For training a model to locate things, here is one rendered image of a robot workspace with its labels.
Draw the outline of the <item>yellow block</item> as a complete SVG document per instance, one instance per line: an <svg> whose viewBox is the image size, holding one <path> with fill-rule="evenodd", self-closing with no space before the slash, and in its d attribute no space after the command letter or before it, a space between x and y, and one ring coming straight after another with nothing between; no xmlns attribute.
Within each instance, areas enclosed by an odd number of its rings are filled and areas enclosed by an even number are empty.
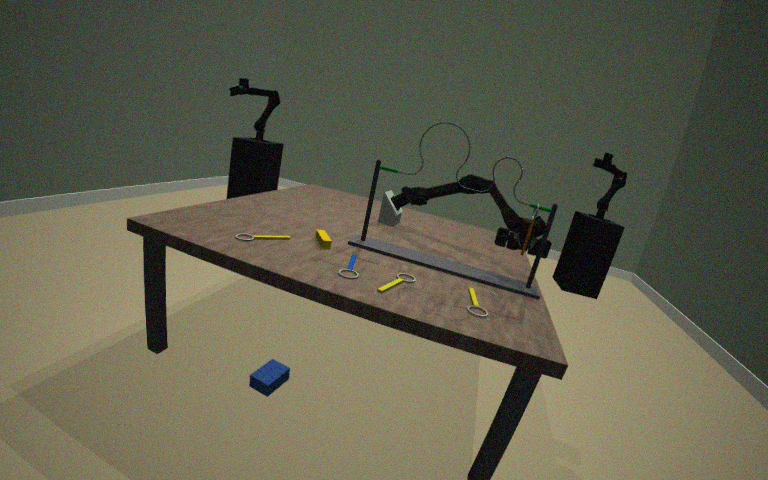
<svg viewBox="0 0 768 480"><path fill-rule="evenodd" d="M324 230L317 230L316 238L318 240L318 243L321 249L330 249L331 240Z"/></svg>

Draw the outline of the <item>blue handle with white loop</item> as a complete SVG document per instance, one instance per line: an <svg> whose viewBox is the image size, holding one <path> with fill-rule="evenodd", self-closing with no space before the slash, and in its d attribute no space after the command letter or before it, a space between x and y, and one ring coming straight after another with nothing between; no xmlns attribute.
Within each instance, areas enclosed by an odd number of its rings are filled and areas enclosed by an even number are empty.
<svg viewBox="0 0 768 480"><path fill-rule="evenodd" d="M356 271L353 271L353 266L354 266L355 260L356 260L356 255L352 255L352 256L351 256L351 259L350 259L350 262L349 262L349 265L348 265L348 268L347 268L347 269L341 269L341 270L339 270L339 271L338 271L338 274L339 274L341 277L343 277L343 278L347 278L347 279L356 279L356 278L358 278L358 277L359 277L359 274L358 274ZM348 277L348 276L344 276L344 275L342 275L342 274L340 273L340 272L342 272L342 271L349 271L349 272L353 272L353 273L355 273L357 276L355 276L355 277Z"/></svg>

